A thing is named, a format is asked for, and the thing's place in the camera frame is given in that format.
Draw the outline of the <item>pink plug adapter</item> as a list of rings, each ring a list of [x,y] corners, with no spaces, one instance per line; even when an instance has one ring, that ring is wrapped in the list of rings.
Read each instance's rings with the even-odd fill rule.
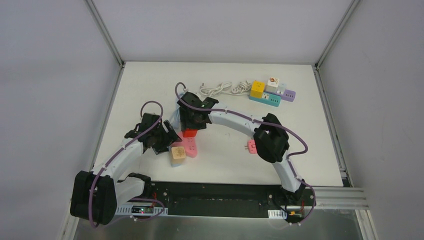
[[[254,139],[247,141],[245,149],[248,150],[250,154],[257,154],[257,147]]]

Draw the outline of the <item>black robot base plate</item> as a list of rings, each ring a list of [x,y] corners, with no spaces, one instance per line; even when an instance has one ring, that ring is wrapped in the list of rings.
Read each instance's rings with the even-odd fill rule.
[[[154,181],[147,192],[120,205],[116,215],[289,219],[298,222],[314,203],[301,184],[290,192],[280,185]]]

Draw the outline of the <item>red cube socket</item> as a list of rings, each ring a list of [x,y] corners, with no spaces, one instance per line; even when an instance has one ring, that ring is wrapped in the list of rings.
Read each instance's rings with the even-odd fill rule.
[[[195,138],[197,135],[198,130],[197,129],[190,129],[187,128],[185,130],[182,131],[182,136],[184,138]]]

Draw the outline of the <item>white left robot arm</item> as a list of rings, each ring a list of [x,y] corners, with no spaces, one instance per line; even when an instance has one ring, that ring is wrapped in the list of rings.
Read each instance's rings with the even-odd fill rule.
[[[120,177],[148,149],[158,155],[181,141],[168,120],[144,113],[141,122],[124,135],[121,146],[107,161],[75,176],[70,214],[94,225],[107,225],[125,202],[133,198],[149,201],[153,195],[150,177],[140,173],[130,173],[123,180]]]

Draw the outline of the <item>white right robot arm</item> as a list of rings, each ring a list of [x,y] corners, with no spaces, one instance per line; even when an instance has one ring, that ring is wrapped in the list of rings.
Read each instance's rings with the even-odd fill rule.
[[[201,100],[192,92],[178,97],[177,104],[183,132],[204,130],[208,124],[215,124],[245,134],[254,140],[258,156],[274,167],[284,190],[284,200],[290,205],[303,200],[306,185],[289,162],[288,129],[274,114],[248,115],[211,97]]]

